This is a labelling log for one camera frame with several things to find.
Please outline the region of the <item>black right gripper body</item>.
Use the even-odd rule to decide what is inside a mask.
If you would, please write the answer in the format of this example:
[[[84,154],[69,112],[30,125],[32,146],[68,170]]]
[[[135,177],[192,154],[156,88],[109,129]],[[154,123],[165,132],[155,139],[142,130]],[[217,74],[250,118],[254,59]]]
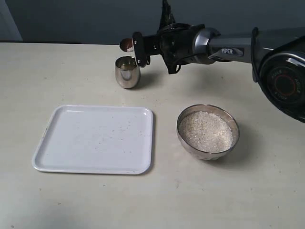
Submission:
[[[160,55],[163,61],[187,64],[193,55],[193,41],[205,25],[175,23],[160,29],[155,35],[144,36],[145,50],[148,55]]]

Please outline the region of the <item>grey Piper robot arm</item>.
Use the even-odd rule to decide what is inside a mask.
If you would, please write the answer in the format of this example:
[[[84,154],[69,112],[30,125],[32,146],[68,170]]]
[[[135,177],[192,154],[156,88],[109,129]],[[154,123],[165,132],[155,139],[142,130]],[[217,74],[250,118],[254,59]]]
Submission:
[[[138,66],[160,55],[168,73],[190,63],[244,62],[252,66],[254,82],[281,112],[305,120],[305,30],[278,29],[223,35],[204,25],[172,24],[155,35],[132,35]]]

